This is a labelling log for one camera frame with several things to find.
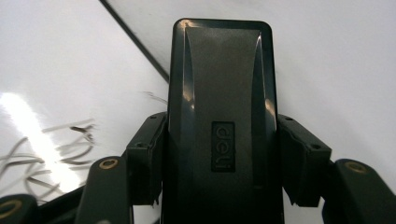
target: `white surface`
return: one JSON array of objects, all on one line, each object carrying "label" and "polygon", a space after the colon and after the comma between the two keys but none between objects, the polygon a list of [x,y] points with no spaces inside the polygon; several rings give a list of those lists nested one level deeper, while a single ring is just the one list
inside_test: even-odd
[{"label": "white surface", "polygon": [[[147,92],[167,99],[167,84],[100,2],[0,2],[0,157],[28,136],[30,141],[17,152],[37,154],[46,167],[36,168],[51,169],[61,155],[53,148],[81,136],[69,130],[70,123],[87,119],[92,120],[77,126],[93,125],[93,150],[78,161],[119,156],[147,116],[166,110]],[[60,130],[42,132],[65,124]],[[71,155],[81,150],[74,146]],[[70,175],[70,167],[61,165],[52,172],[61,184],[71,182],[74,175],[83,182],[87,170]],[[22,180],[5,189],[25,169],[26,165],[5,172],[0,197],[26,192]],[[56,184],[52,178],[39,177]],[[48,190],[32,186],[37,194]],[[158,207],[139,207],[134,217],[136,223],[153,223],[159,212]]]},{"label": "white surface", "polygon": [[[169,71],[180,18],[266,21],[273,29],[279,113],[333,148],[332,159],[374,167],[396,192],[395,1],[109,0]],[[321,223],[290,207],[287,223]]]}]

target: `metal ring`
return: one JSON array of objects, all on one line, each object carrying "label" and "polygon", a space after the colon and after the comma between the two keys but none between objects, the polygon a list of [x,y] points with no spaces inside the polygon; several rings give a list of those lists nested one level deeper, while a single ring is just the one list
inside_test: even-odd
[{"label": "metal ring", "polygon": [[102,161],[99,164],[99,167],[101,169],[108,170],[108,169],[114,168],[115,166],[117,166],[117,164],[119,164],[118,160],[116,160],[116,159],[107,159],[105,161]]},{"label": "metal ring", "polygon": [[14,212],[18,211],[18,209],[20,209],[22,207],[22,202],[20,200],[11,200],[11,201],[8,201],[8,202],[0,204],[0,208],[1,207],[5,207],[7,205],[14,205],[14,207],[12,209],[6,211],[5,213],[1,213],[0,214],[0,219],[3,219],[5,217],[9,217]]},{"label": "metal ring", "polygon": [[366,174],[367,169],[364,165],[357,163],[355,161],[347,161],[346,162],[346,168],[348,168],[351,171],[354,171],[359,174]]}]

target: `black plastic housing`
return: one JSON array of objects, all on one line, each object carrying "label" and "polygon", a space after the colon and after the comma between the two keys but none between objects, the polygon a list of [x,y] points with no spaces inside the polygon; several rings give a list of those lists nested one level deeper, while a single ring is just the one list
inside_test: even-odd
[{"label": "black plastic housing", "polygon": [[283,223],[271,28],[174,26],[164,223]]}]

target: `black plastic device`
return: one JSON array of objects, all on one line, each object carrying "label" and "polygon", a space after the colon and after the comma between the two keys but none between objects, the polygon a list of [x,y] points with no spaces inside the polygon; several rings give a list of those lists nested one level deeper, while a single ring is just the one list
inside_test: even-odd
[{"label": "black plastic device", "polygon": [[165,223],[283,223],[271,28],[174,26]]}]

